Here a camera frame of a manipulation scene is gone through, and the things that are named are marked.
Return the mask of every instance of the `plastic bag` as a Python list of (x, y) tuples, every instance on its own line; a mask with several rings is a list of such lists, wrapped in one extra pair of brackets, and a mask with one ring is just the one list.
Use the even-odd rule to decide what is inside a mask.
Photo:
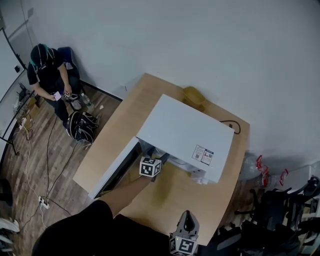
[(246, 153), (241, 166), (241, 171), (238, 180), (246, 181), (251, 180), (260, 174), (268, 172), (268, 166), (262, 162), (262, 155), (257, 157), (254, 154)]
[(270, 175), (269, 172), (262, 174), (261, 178), (257, 179), (256, 185), (259, 188), (275, 188), (282, 187), (284, 185), (285, 179), (288, 176), (289, 172), (287, 169), (284, 169), (281, 175)]

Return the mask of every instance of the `knee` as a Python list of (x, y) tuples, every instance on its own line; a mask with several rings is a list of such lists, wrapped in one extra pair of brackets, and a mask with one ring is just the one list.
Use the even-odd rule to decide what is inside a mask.
[(66, 108), (66, 104), (62, 99), (59, 99), (58, 101), (55, 102), (53, 107), (55, 110), (61, 110)]
[(75, 76), (69, 76), (69, 84), (71, 88), (78, 89), (80, 88), (80, 79)]

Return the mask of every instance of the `wooden table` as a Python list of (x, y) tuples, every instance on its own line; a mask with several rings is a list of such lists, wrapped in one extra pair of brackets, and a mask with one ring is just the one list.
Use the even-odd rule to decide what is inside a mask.
[[(138, 133), (162, 94), (179, 101), (183, 99), (181, 87), (150, 74), (141, 77), (103, 127), (73, 177), (81, 187), (88, 192), (93, 189), (123, 148)], [(204, 113), (208, 116), (219, 121), (235, 120), (241, 125), (241, 133), (233, 136), (219, 183), (197, 184), (188, 172), (166, 163), (155, 183), (150, 183), (121, 214), (169, 235), (176, 230), (182, 213), (190, 210), (200, 225), (198, 243), (207, 245), (234, 191), (247, 148), (250, 126), (209, 101), (203, 105)], [(137, 173), (138, 165), (134, 164), (125, 182), (133, 180)]]

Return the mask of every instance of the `headphones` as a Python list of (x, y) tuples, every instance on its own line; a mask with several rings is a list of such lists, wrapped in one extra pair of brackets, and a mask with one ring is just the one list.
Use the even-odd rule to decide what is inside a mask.
[[(54, 51), (49, 48), (46, 44), (42, 44), (44, 46), (45, 49), (45, 54), (46, 54), (46, 61), (48, 60), (48, 57), (50, 55), (50, 57), (54, 60), (55, 59), (55, 53)], [(38, 47), (38, 51), (39, 51), (39, 58), (40, 58), (40, 67), (38, 67), (34, 61), (31, 59), (30, 60), (30, 64), (33, 66), (34, 72), (37, 73), (38, 69), (44, 69), (46, 67), (46, 63), (42, 64), (42, 60), (41, 60), (41, 53), (40, 53), (40, 48), (39, 48), (39, 44), (37, 45)]]

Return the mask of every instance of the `sneaker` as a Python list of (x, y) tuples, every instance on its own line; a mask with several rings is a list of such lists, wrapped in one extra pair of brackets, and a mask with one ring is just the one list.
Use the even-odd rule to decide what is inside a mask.
[(72, 104), (72, 106), (73, 106), (73, 108), (75, 110), (81, 110), (82, 109), (82, 106), (81, 106), (80, 101), (78, 99), (72, 101), (71, 104)]

